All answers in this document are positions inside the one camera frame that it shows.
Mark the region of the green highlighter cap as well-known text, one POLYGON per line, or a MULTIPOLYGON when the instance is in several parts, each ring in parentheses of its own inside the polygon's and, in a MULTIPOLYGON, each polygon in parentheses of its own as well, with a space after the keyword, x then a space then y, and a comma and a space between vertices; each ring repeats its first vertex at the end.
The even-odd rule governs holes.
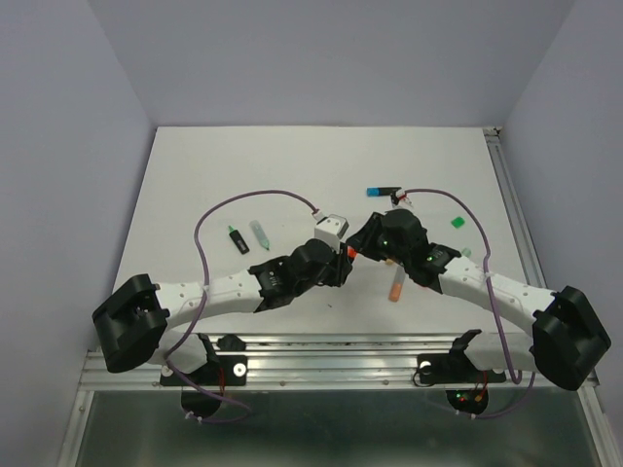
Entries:
POLYGON ((455 219, 453 219, 451 221, 451 224, 453 227, 455 227, 456 229, 462 227, 465 224, 465 221, 462 217, 456 217, 455 219))

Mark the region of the mint pastel highlighter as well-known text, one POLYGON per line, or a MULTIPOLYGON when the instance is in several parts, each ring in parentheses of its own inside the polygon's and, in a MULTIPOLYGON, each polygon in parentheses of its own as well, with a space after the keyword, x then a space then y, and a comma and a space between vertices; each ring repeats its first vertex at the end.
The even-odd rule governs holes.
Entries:
POLYGON ((253 220, 249 223, 249 227, 255 235, 260 246, 265 250, 269 251, 271 249, 271 243, 262 225, 257 220, 253 220))

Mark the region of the green highlighter black body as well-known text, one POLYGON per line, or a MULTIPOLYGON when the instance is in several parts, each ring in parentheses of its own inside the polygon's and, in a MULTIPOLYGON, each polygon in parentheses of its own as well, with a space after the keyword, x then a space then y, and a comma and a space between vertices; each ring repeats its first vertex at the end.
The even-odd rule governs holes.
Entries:
POLYGON ((242 237, 238 229, 236 229, 233 226, 229 226, 228 235, 241 255, 245 255, 249 253, 250 251, 249 246, 247 245, 246 241, 244 240, 244 238, 242 237))

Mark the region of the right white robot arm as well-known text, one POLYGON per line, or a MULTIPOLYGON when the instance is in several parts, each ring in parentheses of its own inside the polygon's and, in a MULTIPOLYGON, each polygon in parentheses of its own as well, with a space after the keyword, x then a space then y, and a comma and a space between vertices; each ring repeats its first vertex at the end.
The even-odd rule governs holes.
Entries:
POLYGON ((541 374, 565 390, 578 389, 611 347, 589 300, 567 286, 556 292, 485 270, 457 250, 428 240, 410 211, 373 213, 347 241, 373 261, 391 260, 421 287, 491 312, 516 335, 466 331, 444 354, 426 357, 422 380, 459 383, 488 371, 541 374))

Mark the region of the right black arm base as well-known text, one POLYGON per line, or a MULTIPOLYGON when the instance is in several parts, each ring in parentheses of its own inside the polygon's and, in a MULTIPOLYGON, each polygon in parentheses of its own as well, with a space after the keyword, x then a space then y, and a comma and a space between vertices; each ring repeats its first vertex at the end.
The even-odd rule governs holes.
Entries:
POLYGON ((436 384, 458 384, 460 389, 447 389, 451 407, 459 413, 476 417, 488 407, 489 385, 506 382, 504 373, 478 370, 467 358, 466 349, 480 337, 480 330, 469 330, 456 338, 447 353, 427 353, 418 357, 418 366, 412 375, 415 387, 426 388, 436 384))

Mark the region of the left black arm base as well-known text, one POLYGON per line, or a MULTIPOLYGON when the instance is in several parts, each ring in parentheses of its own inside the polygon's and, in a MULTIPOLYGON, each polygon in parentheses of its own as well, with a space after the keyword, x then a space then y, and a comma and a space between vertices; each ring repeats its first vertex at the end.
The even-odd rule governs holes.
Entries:
POLYGON ((246 344, 237 336, 226 335, 217 340, 214 348, 207 335, 199 334, 199 338, 206 350, 206 363, 184 376, 163 367, 160 385, 181 388, 181 409, 187 419, 199 424, 234 423, 249 418, 252 410, 226 395, 227 389, 246 385, 247 356, 228 354, 228 351, 245 350, 246 344))

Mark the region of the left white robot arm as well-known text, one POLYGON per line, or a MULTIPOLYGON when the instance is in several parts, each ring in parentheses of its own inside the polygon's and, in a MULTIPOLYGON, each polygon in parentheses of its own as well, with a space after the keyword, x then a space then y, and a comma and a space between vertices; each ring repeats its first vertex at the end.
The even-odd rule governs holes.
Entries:
POLYGON ((202 339, 179 332, 229 313, 257 313, 290 305, 316 286, 341 287, 353 258, 310 239, 291 255, 269 260, 208 284, 155 283, 146 273, 128 279, 92 314, 107 370, 120 374, 143 364, 171 362, 193 382, 210 381, 217 361, 202 339))

